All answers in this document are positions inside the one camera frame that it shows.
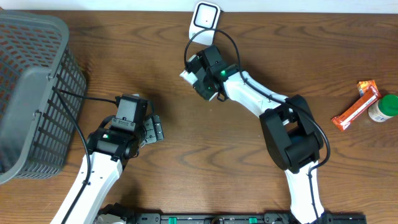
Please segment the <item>white Panadol medicine box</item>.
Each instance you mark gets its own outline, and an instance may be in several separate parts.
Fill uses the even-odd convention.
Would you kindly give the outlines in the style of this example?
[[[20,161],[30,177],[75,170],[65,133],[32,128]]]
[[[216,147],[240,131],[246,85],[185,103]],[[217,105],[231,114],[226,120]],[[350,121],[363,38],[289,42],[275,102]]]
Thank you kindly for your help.
[[[188,82],[206,101],[211,101],[218,94],[214,84],[206,75],[202,78],[198,78],[193,72],[184,70],[179,76]]]

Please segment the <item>orange snack packet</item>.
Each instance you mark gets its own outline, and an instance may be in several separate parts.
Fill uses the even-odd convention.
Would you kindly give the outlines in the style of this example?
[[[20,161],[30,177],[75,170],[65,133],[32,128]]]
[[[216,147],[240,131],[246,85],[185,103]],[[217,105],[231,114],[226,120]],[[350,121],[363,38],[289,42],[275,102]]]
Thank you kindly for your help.
[[[350,108],[348,108],[343,114],[335,116],[331,119],[331,122],[340,130],[344,131],[348,126],[366,109],[368,109],[373,103],[380,99],[381,94],[379,91],[370,86],[364,95],[356,101]]]

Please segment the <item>orange Kleenex tissue pack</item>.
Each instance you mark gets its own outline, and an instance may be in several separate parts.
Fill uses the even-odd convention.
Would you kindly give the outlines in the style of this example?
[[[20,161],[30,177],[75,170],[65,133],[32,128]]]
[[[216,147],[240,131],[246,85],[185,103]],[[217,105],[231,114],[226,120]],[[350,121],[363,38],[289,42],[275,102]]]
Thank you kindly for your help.
[[[369,90],[378,90],[374,80],[360,81],[357,84],[359,95],[363,96]]]

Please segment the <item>green lid jar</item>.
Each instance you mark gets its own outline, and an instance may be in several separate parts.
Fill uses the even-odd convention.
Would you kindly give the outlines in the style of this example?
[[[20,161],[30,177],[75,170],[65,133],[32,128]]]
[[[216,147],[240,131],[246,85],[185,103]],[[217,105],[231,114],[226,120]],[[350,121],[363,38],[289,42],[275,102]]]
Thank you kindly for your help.
[[[373,121],[382,123],[397,116],[397,107],[397,96],[386,95],[368,108],[368,115]]]

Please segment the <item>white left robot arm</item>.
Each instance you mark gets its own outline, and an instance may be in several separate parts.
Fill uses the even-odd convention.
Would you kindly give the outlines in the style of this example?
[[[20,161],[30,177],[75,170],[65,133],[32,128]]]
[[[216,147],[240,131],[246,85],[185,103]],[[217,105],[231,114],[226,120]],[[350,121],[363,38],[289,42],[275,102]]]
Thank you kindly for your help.
[[[146,144],[164,139],[159,116],[149,115],[143,122],[122,120],[134,131],[105,126],[118,119],[106,117],[84,143],[79,173],[52,223],[94,223],[100,206],[120,178],[128,160],[139,155]]]

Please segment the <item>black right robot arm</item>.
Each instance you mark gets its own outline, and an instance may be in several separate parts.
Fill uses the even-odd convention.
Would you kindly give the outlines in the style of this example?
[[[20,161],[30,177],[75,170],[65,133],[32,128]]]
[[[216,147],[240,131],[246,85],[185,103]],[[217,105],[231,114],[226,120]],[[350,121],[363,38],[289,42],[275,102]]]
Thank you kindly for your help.
[[[320,149],[327,142],[306,100],[264,87],[239,64],[224,61],[215,45],[186,58],[180,76],[205,100],[223,96],[258,117],[267,151],[285,172],[292,215],[299,223],[320,223],[325,210],[318,193],[316,169],[321,165]]]

